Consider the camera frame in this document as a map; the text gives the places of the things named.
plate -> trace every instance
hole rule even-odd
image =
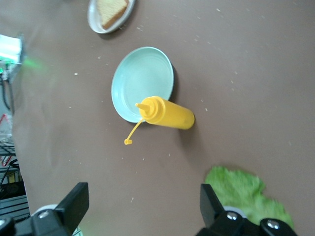
[[[136,0],[129,0],[124,14],[110,28],[104,29],[101,24],[101,17],[97,10],[96,0],[90,0],[88,9],[88,22],[93,31],[96,33],[111,33],[117,30],[130,16]]]
[[[137,123],[142,117],[135,104],[151,96],[168,100],[173,85],[174,72],[167,55],[153,47],[138,48],[120,62],[114,74],[114,107],[122,118]]]

bottle body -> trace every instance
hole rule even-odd
[[[149,111],[140,109],[140,115],[149,124],[177,129],[189,129],[194,124],[195,116],[191,110],[161,97],[147,97],[141,104],[150,106]]]

white plate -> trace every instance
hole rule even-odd
[[[129,0],[128,6],[121,18],[119,18],[110,28],[104,29],[101,25],[101,17],[97,10],[96,0],[90,0],[88,10],[88,22],[93,31],[96,33],[111,33],[117,30],[130,16],[136,0]]]

yellow bottle nozzle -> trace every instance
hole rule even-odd
[[[141,119],[137,124],[136,126],[132,129],[132,131],[130,132],[128,138],[125,139],[124,141],[124,144],[125,145],[129,145],[129,144],[132,144],[132,140],[130,139],[132,134],[134,133],[134,131],[138,128],[138,126],[143,122],[143,119]]]
[[[149,105],[145,105],[145,104],[141,104],[141,103],[136,103],[136,107],[144,110],[145,112],[148,112],[150,110],[150,106]]]

plate rim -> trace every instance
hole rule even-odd
[[[126,118],[124,116],[122,116],[122,114],[118,111],[116,105],[115,105],[115,99],[114,99],[114,96],[113,96],[113,84],[114,84],[114,80],[115,80],[115,77],[116,77],[116,74],[117,74],[117,71],[119,71],[120,67],[122,66],[122,64],[124,63],[124,61],[131,55],[131,54],[134,54],[140,50],[143,50],[143,49],[153,49],[155,51],[158,51],[160,52],[167,60],[169,66],[170,66],[170,70],[171,70],[171,74],[172,74],[172,78],[171,78],[171,86],[170,86],[170,92],[168,94],[167,97],[164,97],[164,99],[166,100],[169,100],[169,98],[171,97],[172,95],[172,92],[173,92],[173,88],[174,88],[174,69],[173,69],[173,64],[172,62],[170,61],[170,59],[168,58],[168,56],[160,49],[156,48],[156,47],[152,47],[152,46],[144,46],[144,47],[140,47],[140,48],[137,48],[133,51],[131,51],[130,53],[128,53],[119,63],[119,65],[117,66],[116,70],[115,70],[115,73],[114,73],[114,76],[113,76],[113,79],[112,79],[112,85],[111,85],[111,97],[112,97],[112,102],[113,102],[113,105],[114,105],[114,108],[116,110],[116,112],[119,114],[119,116],[121,118],[123,118],[124,120],[128,121],[128,122],[131,122],[131,123],[138,123],[140,121],[140,119],[138,120],[131,120],[129,118]]]
[[[96,32],[96,33],[101,33],[101,34],[106,34],[106,33],[112,33],[114,32],[115,30],[117,30],[120,26],[123,25],[123,23],[129,18],[129,16],[131,15],[132,13],[132,10],[133,10],[133,7],[135,5],[135,2],[136,0],[129,0],[129,3],[127,5],[127,9],[126,11],[124,12],[124,14],[108,29],[103,29],[102,28],[102,31],[99,31],[99,30],[95,30],[93,29],[92,25],[91,25],[91,19],[90,19],[90,15],[92,13],[94,14],[97,14],[99,15],[98,13],[98,10],[97,10],[97,5],[96,5],[96,1],[97,0],[90,0],[89,2],[89,6],[88,6],[88,23],[89,23],[89,26],[90,28]]]

